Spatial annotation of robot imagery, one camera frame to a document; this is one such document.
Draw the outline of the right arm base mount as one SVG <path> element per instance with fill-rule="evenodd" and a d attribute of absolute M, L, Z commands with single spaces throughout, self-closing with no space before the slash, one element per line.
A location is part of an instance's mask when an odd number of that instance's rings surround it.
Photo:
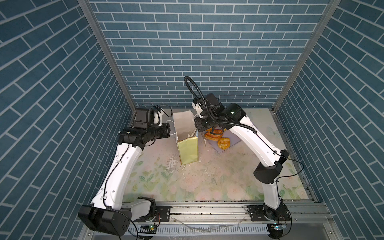
<path fill-rule="evenodd" d="M 291 214 L 287 206 L 280 203 L 276 210 L 267 205 L 248 205 L 245 207 L 252 222 L 259 221 L 290 221 Z"/>

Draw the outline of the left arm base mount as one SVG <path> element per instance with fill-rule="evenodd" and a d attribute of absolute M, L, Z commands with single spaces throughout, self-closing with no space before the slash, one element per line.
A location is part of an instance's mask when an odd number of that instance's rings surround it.
<path fill-rule="evenodd" d="M 170 206 L 158 206 L 155 199 L 139 197 L 140 207 L 144 209 L 139 211 L 140 217 L 136 222 L 169 222 L 171 215 Z"/>

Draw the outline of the paper gift bag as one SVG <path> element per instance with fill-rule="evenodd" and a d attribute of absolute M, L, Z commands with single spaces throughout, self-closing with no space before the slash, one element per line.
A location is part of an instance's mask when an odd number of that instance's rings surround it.
<path fill-rule="evenodd" d="M 199 147 L 195 114 L 191 110 L 175 109 L 172 119 L 176 143 L 182 165 L 188 165 L 199 160 Z"/>

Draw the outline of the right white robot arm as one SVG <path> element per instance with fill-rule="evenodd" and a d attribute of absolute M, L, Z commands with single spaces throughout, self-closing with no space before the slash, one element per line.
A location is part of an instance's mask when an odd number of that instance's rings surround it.
<path fill-rule="evenodd" d="M 264 215 L 268 220 L 277 221 L 287 211 L 279 196 L 277 178 L 289 152 L 275 147 L 260 134 L 246 112 L 237 104 L 230 104 L 226 108 L 213 105 L 204 107 L 202 103 L 193 103 L 192 106 L 198 113 L 195 126 L 199 132 L 215 127 L 226 128 L 259 158 L 260 163 L 254 171 L 254 176 L 263 186 Z"/>

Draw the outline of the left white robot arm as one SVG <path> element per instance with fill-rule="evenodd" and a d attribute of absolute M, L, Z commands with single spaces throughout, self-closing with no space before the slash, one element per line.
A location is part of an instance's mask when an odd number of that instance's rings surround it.
<path fill-rule="evenodd" d="M 123 206 L 123 197 L 134 166 L 148 142 L 170 136 L 169 123 L 146 129 L 129 128 L 120 133 L 112 165 L 98 193 L 89 205 L 82 205 L 78 217 L 96 232 L 123 236 L 131 223 L 157 216 L 155 199 L 140 197 Z"/>

